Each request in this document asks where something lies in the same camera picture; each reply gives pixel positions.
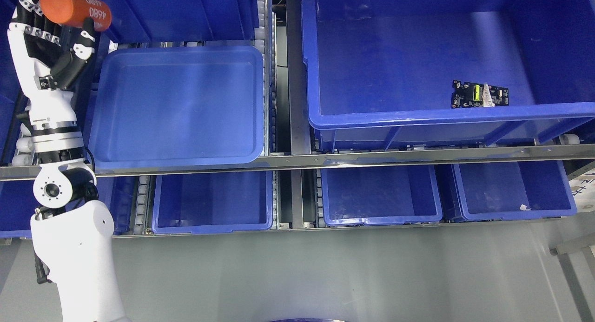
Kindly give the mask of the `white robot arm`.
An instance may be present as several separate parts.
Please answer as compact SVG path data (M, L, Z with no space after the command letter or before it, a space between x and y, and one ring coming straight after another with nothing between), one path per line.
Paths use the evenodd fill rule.
M128 322L113 264L113 217L99 199L80 127L24 127L40 168L30 219L38 282L57 286L65 322Z

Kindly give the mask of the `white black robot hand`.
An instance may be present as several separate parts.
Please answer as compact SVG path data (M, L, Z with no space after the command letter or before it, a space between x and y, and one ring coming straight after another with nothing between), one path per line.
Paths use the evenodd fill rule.
M20 88L30 100L34 135L79 131L72 108L73 87L95 55L97 32L91 18L82 28L56 24L39 0L17 0L7 38Z

